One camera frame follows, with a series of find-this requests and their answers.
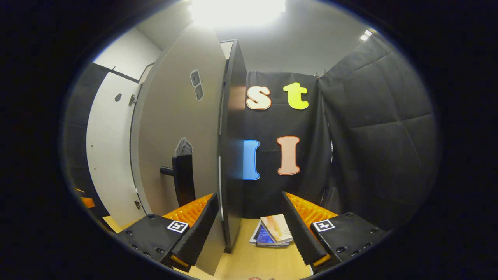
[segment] stack of books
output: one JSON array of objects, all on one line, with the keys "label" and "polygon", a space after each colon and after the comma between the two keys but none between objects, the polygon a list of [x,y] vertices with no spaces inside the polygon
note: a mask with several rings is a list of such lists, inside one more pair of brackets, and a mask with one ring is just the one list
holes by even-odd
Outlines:
[{"label": "stack of books", "polygon": [[292,235],[283,214],[261,217],[250,244],[258,247],[286,247],[292,241]]}]

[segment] ceiling light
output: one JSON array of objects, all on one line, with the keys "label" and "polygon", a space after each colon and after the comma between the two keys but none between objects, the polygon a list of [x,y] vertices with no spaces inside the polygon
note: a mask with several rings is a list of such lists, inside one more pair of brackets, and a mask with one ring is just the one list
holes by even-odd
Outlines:
[{"label": "ceiling light", "polygon": [[211,27],[259,25],[285,12],[285,0],[194,0],[194,21]]}]

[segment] white door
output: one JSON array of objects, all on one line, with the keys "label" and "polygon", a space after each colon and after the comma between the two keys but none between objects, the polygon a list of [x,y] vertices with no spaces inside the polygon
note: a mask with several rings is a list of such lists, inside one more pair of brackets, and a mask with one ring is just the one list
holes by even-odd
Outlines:
[{"label": "white door", "polygon": [[139,84],[108,73],[95,96],[87,127],[87,160],[95,189],[119,226],[145,216],[139,201],[129,157],[129,133]]}]

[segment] white ceiling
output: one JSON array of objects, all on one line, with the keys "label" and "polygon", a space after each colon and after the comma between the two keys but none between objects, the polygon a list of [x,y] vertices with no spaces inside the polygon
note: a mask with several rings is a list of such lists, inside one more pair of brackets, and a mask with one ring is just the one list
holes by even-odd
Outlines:
[{"label": "white ceiling", "polygon": [[[192,22],[179,1],[137,28],[167,49]],[[261,26],[214,28],[218,39],[238,39],[248,71],[282,71],[321,76],[361,43],[368,26],[337,7],[314,0],[287,0],[286,11]]]}]

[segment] wooden floor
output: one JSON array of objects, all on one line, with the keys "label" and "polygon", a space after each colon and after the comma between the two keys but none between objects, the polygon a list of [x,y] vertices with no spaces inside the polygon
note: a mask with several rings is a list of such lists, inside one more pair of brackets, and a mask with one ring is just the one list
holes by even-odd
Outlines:
[{"label": "wooden floor", "polygon": [[197,267],[189,273],[177,270],[201,280],[293,280],[312,275],[310,266],[304,264],[296,244],[283,248],[261,248],[249,244],[258,219],[242,219],[239,235],[231,254],[223,253],[215,275],[208,275]]}]

